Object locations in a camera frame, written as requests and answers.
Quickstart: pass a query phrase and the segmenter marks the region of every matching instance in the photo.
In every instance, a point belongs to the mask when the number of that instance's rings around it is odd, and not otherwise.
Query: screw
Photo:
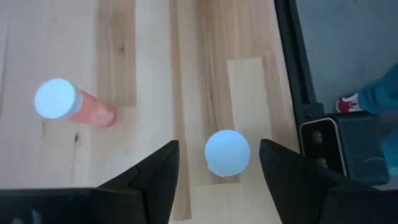
[[[307,119],[309,119],[309,118],[313,118],[314,116],[315,116],[315,113],[313,112],[313,111],[306,111],[305,113],[304,113],[304,116],[307,118]]]

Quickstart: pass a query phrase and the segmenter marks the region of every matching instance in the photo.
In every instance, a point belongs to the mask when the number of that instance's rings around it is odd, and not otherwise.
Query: white cylinder cap
[[[43,83],[36,91],[36,111],[48,119],[68,119],[83,104],[80,90],[68,80],[54,78]]]
[[[241,173],[250,161],[250,145],[237,131],[223,130],[206,143],[205,158],[210,171],[220,177]]]

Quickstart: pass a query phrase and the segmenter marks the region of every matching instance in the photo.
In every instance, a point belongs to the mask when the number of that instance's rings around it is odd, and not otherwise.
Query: cylinder
[[[113,124],[115,109],[63,78],[43,83],[36,91],[36,111],[47,119],[62,119],[95,127]]]

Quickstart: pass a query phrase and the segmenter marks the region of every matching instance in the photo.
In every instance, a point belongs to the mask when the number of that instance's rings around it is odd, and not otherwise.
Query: person
[[[398,63],[380,79],[368,83],[356,93],[343,96],[336,102],[339,113],[367,111],[372,114],[398,112]],[[398,175],[398,130],[382,139],[390,176]]]

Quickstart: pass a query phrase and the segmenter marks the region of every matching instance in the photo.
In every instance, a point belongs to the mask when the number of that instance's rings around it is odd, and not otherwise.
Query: wood plank
[[[98,97],[115,107],[136,106],[135,0],[98,5]]]
[[[205,107],[205,136],[209,138],[217,131],[234,129],[231,95],[226,71],[224,33],[217,1],[198,1],[198,22],[200,23],[202,96]],[[239,175],[218,177],[212,175],[213,184],[239,182]]]
[[[182,71],[180,33],[178,29],[178,1],[170,0],[170,39],[172,58],[174,136],[180,143],[180,171],[174,199],[173,220],[191,219],[191,195],[188,172],[187,138],[182,100]]]
[[[257,158],[260,138],[297,144],[272,1],[12,0],[10,9],[0,188],[95,187],[179,139],[171,223],[280,223]],[[55,77],[113,102],[114,126],[44,121],[34,92]],[[232,180],[204,158],[225,128],[252,150]]]

